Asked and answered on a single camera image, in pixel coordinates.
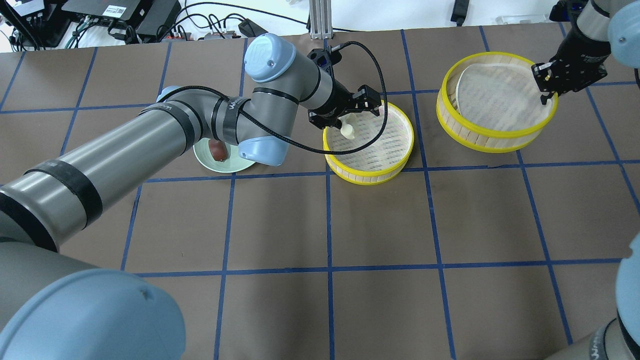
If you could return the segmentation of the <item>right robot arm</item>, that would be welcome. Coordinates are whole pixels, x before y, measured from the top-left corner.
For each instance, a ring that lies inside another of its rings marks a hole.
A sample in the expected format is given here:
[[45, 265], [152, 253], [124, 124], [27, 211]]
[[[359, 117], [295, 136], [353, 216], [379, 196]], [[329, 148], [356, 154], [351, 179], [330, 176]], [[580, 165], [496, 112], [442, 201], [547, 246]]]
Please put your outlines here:
[[[531, 66], [540, 101], [579, 92], [606, 77], [609, 56], [639, 71], [640, 4], [637, 0], [590, 0], [546, 63]], [[637, 360], [640, 341], [640, 240], [615, 276], [615, 318], [550, 356], [552, 360]]]

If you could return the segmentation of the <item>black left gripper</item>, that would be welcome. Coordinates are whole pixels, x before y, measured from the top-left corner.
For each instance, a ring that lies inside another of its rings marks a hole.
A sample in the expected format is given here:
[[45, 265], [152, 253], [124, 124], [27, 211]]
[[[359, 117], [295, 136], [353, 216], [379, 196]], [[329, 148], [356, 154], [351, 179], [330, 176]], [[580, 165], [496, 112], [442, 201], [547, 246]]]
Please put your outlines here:
[[379, 116], [381, 105], [381, 93], [368, 85], [361, 85], [357, 92], [350, 92], [343, 85], [334, 85], [323, 105], [308, 110], [308, 119], [311, 125], [320, 130], [341, 129], [341, 117], [362, 112]]

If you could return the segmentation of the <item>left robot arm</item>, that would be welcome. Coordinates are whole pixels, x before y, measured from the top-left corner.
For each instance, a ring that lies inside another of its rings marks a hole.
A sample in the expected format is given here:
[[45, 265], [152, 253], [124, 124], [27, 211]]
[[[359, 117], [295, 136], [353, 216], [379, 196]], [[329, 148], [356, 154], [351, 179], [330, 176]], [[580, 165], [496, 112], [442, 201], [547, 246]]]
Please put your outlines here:
[[250, 97], [201, 85], [169, 86], [132, 120], [1, 187], [1, 358], [3, 360], [178, 360], [186, 350], [182, 310], [139, 276], [59, 253], [105, 210], [209, 138], [245, 160], [281, 166], [299, 107], [318, 129], [343, 116], [387, 110], [387, 91], [347, 90], [333, 76], [339, 51], [302, 55], [272, 33], [247, 47]]

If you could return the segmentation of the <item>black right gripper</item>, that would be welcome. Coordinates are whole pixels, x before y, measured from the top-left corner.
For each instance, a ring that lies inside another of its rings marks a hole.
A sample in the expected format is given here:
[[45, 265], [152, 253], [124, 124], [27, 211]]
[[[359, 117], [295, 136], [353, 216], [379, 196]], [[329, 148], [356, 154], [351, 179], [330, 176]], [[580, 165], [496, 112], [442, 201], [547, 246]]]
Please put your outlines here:
[[535, 63], [531, 66], [531, 72], [541, 92], [542, 105], [546, 105], [553, 96], [582, 91], [608, 76], [608, 71], [603, 64], [589, 64], [582, 61], [572, 63], [564, 59]]

